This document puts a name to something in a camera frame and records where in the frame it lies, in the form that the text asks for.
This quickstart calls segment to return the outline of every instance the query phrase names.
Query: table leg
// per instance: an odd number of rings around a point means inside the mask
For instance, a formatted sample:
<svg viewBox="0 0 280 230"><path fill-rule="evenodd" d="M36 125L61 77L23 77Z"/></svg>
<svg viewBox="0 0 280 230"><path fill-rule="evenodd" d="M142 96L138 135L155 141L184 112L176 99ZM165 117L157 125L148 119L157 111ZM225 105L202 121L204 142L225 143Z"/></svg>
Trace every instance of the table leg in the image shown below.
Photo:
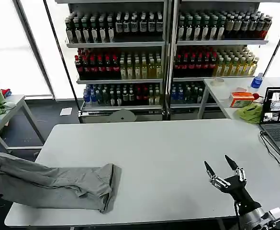
<svg viewBox="0 0 280 230"><path fill-rule="evenodd" d="M40 133L39 129L37 128L37 123L35 121L35 118L34 118L33 114L31 113L30 109L28 108L28 105L26 104L25 100L23 100L23 102L22 102L22 110L23 110L27 120L31 124L32 128L34 129L35 133L38 135L39 139L44 144L45 138L43 137L43 135Z"/></svg>
<svg viewBox="0 0 280 230"><path fill-rule="evenodd" d="M206 104L207 104L208 97L209 97L209 90L206 87L205 91L203 92L202 103L201 103L201 106L199 107L199 111L198 111L198 114L197 114L197 119L202 118L203 112L205 112L205 107L206 107Z"/></svg>
<svg viewBox="0 0 280 230"><path fill-rule="evenodd" d="M8 150L9 146L1 137L0 137L0 146L2 146L5 149L6 153L11 153L11 151Z"/></svg>

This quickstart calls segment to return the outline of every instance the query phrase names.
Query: laptop screen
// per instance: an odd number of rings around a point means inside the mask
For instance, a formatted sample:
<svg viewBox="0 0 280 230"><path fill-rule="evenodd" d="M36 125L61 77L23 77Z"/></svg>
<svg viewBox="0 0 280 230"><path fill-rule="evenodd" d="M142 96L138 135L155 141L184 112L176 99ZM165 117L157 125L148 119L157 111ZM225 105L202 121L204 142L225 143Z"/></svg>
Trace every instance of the laptop screen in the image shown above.
<svg viewBox="0 0 280 230"><path fill-rule="evenodd" d="M280 123L280 87L267 88L260 123Z"/></svg>

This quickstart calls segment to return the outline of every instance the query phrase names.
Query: bottle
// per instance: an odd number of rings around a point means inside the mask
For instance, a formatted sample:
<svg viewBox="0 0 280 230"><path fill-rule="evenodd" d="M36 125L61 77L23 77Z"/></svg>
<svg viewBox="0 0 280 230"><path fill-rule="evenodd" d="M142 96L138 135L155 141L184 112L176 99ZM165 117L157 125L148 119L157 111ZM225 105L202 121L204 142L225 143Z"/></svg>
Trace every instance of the bottle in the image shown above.
<svg viewBox="0 0 280 230"><path fill-rule="evenodd" d="M192 37L192 32L193 31L193 26L192 26L192 21L193 21L193 17L192 16L188 16L188 24L187 24L187 30L186 30L186 41L190 41L191 37Z"/></svg>
<svg viewBox="0 0 280 230"><path fill-rule="evenodd" d="M231 66L230 62L231 62L231 58L227 57L222 76L228 76L228 71L229 71L230 66Z"/></svg>
<svg viewBox="0 0 280 230"><path fill-rule="evenodd" d="M141 68L140 68L139 59L135 60L134 73L135 73L135 79L141 79Z"/></svg>
<svg viewBox="0 0 280 230"><path fill-rule="evenodd" d="M134 68L133 68L133 65L131 63L131 60L127 60L127 75L128 75L128 79L133 79Z"/></svg>
<svg viewBox="0 0 280 230"><path fill-rule="evenodd" d="M217 31L217 38L216 40L222 40L223 39L223 34L224 34L224 30L225 30L225 20L226 20L226 17L222 16L221 17L221 20L220 20L220 23L219 23L219 28L218 28L218 31Z"/></svg>
<svg viewBox="0 0 280 230"><path fill-rule="evenodd" d="M238 38L238 36L240 34L241 26L242 26L242 16L239 15L237 17L237 20L235 21L231 38Z"/></svg>
<svg viewBox="0 0 280 230"><path fill-rule="evenodd" d="M244 69L243 69L243 71L242 71L242 75L243 76L247 76L248 75L248 73L249 73L249 71L250 71L250 68L251 68L251 66L252 66L252 64L253 64L253 58L252 57L249 57L248 59L247 59L247 63L246 63L246 65L244 66Z"/></svg>
<svg viewBox="0 0 280 230"><path fill-rule="evenodd" d="M120 90L116 91L116 100L117 100L117 106L121 106L122 105L122 96L121 96Z"/></svg>
<svg viewBox="0 0 280 230"><path fill-rule="evenodd" d="M150 34L153 34L156 31L156 21L154 20L154 15L149 16L149 21L148 21L148 32Z"/></svg>
<svg viewBox="0 0 280 230"><path fill-rule="evenodd" d="M250 70L249 70L249 72L248 72L248 75L249 75L249 76L253 76L253 75L255 74L255 71L256 71L257 66L258 66L258 61L259 61L259 58L256 57L256 58L254 59L254 63L252 64L252 66L250 67Z"/></svg>
<svg viewBox="0 0 280 230"><path fill-rule="evenodd" d="M94 43L98 43L98 38L97 38L97 29L96 29L96 18L91 17L91 34L92 34L92 40Z"/></svg>
<svg viewBox="0 0 280 230"><path fill-rule="evenodd" d="M161 68L161 59L157 58L157 65L156 65L156 73L157 73L157 78L160 79L162 78L162 68Z"/></svg>
<svg viewBox="0 0 280 230"><path fill-rule="evenodd" d="M194 28L194 37L193 41L199 40L200 32L201 32L201 17L196 16L196 23L195 23L195 28Z"/></svg>
<svg viewBox="0 0 280 230"><path fill-rule="evenodd" d="M260 18L260 20L258 21L256 30L255 30L255 33L254 33L254 38L255 39L260 39L260 35L262 33L262 30L263 30L263 27L264 27L264 24L265 24L265 20L264 19L265 19L265 17L262 16Z"/></svg>
<svg viewBox="0 0 280 230"><path fill-rule="evenodd" d="M138 21L135 19L135 16L132 16L131 17L131 32L133 35L137 35L138 33Z"/></svg>
<svg viewBox="0 0 280 230"><path fill-rule="evenodd" d="M113 23L112 23L112 17L108 16L107 22L108 22L109 42L114 42L114 27L113 27Z"/></svg>
<svg viewBox="0 0 280 230"><path fill-rule="evenodd" d="M262 29L262 31L261 31L261 33L260 33L260 37L259 37L260 39L262 39L262 40L265 39L265 37L266 37L266 35L267 35L268 31L269 31L269 28L270 28L270 26L272 25L272 18L273 18L273 17L269 17L269 18L267 18L267 19L265 20L263 29Z"/></svg>
<svg viewBox="0 0 280 230"><path fill-rule="evenodd" d="M217 20L218 20L218 17L214 16L213 20L212 20L212 24L209 29L209 40L215 39L216 31L217 31L217 26L216 26Z"/></svg>
<svg viewBox="0 0 280 230"><path fill-rule="evenodd" d="M232 36L232 29L234 28L234 24L235 24L234 18L235 17L231 15L230 20L227 21L226 29L224 32L225 39L230 39Z"/></svg>
<svg viewBox="0 0 280 230"><path fill-rule="evenodd" d="M209 30L208 24L209 24L210 17L209 16L205 16L204 19L205 19L205 21L203 23L202 32L201 32L201 39L202 39L202 41L205 41L206 38L207 38L207 34L208 34L208 30Z"/></svg>
<svg viewBox="0 0 280 230"><path fill-rule="evenodd" d="M250 84L250 90L253 92L258 91L263 82L263 73L259 73L258 76L254 77L253 81Z"/></svg>
<svg viewBox="0 0 280 230"><path fill-rule="evenodd" d="M256 29L257 24L258 24L257 19L258 19L258 17L254 16L253 19L249 22L249 27L248 27L248 31L247 31L247 38L254 38L255 29Z"/></svg>
<svg viewBox="0 0 280 230"><path fill-rule="evenodd" d="M163 17L161 12L158 12L158 21L157 21L157 33L162 33L163 32Z"/></svg>
<svg viewBox="0 0 280 230"><path fill-rule="evenodd" d="M215 77L221 76L223 68L224 68L224 58L220 57L218 60L218 64L214 69L213 76L215 76Z"/></svg>
<svg viewBox="0 0 280 230"><path fill-rule="evenodd" d="M235 76L242 76L242 72L243 72L243 69L245 67L245 64L246 64L246 58L241 57L240 63L236 67Z"/></svg>
<svg viewBox="0 0 280 230"><path fill-rule="evenodd" d="M128 12L126 12L125 17L124 17L124 22L123 22L123 26L124 26L124 33L130 33L130 21L129 21L129 14L127 14Z"/></svg>
<svg viewBox="0 0 280 230"><path fill-rule="evenodd" d="M79 25L79 18L74 18L74 25L75 25L75 34L76 34L76 38L78 40L78 43L83 43L83 35L81 33L81 27Z"/></svg>
<svg viewBox="0 0 280 230"><path fill-rule="evenodd" d="M67 17L67 18L65 18L64 21L65 21L65 24L67 25L66 33L67 33L68 42L74 43L74 37L73 37L74 31L72 30L71 25L70 25L70 18Z"/></svg>
<svg viewBox="0 0 280 230"><path fill-rule="evenodd" d="M247 15L245 19L242 21L241 30L237 38L247 38L247 31L248 31L249 24L250 24L249 15Z"/></svg>
<svg viewBox="0 0 280 230"><path fill-rule="evenodd" d="M142 59L142 68L141 68L142 78L147 79L147 64L146 59Z"/></svg>
<svg viewBox="0 0 280 230"><path fill-rule="evenodd" d="M230 71L228 72L228 76L234 76L234 75L235 75L238 60L239 60L238 57L235 57L235 58L233 59L233 63L232 63L231 69L230 69Z"/></svg>
<svg viewBox="0 0 280 230"><path fill-rule="evenodd" d="M121 35L123 33L123 22L121 20L121 15L118 15L116 17L115 29L118 35Z"/></svg>

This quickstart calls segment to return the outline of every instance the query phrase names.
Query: shelf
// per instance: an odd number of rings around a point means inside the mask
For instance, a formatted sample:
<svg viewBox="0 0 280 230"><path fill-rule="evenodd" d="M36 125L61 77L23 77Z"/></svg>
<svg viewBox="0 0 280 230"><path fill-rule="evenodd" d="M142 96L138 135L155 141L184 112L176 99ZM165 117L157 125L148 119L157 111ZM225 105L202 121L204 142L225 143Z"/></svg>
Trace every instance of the shelf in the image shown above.
<svg viewBox="0 0 280 230"><path fill-rule="evenodd" d="M171 104L171 109L200 108L201 104ZM217 103L208 103L206 107L218 107Z"/></svg>
<svg viewBox="0 0 280 230"><path fill-rule="evenodd" d="M178 41L178 46L234 46L234 45L266 45L266 40L206 40Z"/></svg>
<svg viewBox="0 0 280 230"><path fill-rule="evenodd" d="M80 80L77 84L124 84L124 83L162 83L163 79L120 79L120 80Z"/></svg>
<svg viewBox="0 0 280 230"><path fill-rule="evenodd" d="M119 2L164 2L164 0L55 0L58 4L74 3L119 3Z"/></svg>
<svg viewBox="0 0 280 230"><path fill-rule="evenodd" d="M139 105L139 106L85 106L82 107L83 112L94 112L94 111L117 111L120 109L126 110L156 110L161 109L161 105Z"/></svg>
<svg viewBox="0 0 280 230"><path fill-rule="evenodd" d="M251 78L253 76L227 76L227 77L217 77L217 78ZM194 78L173 78L174 82L179 81L203 81L204 79L212 79L216 77L194 77Z"/></svg>

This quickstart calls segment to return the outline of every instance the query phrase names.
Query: metal frame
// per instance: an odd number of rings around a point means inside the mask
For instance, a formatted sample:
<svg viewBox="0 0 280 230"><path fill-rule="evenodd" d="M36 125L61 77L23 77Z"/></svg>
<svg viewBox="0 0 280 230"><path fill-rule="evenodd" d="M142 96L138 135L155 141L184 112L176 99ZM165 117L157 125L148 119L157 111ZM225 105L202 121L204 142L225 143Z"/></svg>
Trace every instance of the metal frame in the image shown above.
<svg viewBox="0 0 280 230"><path fill-rule="evenodd" d="M13 2L13 5L14 5L14 8L15 8L15 11L20 19L20 22L22 24L22 27L23 27L23 30L25 32L25 35L27 37L27 40L29 42L29 45L31 47L31 50L34 54L34 57L38 63L38 66L39 66L39 69L42 73L42 76L44 77L44 80L48 86L48 89L51 93L51 96L53 97L53 99L55 99L55 94L54 94L54 91L53 91L53 88L52 88L52 85L50 83L50 80L49 80L49 77L47 75L47 71L46 71L46 68L44 66L44 63L43 63L43 60L41 58L41 54L40 54L40 51L38 49L38 46L35 42L35 39L34 39L34 35L32 33L32 30L30 28L30 25L28 23L28 20L27 20L27 17L26 17L26 14L24 12L24 9L23 9L23 6L22 6L22 3L20 0L12 0Z"/></svg>

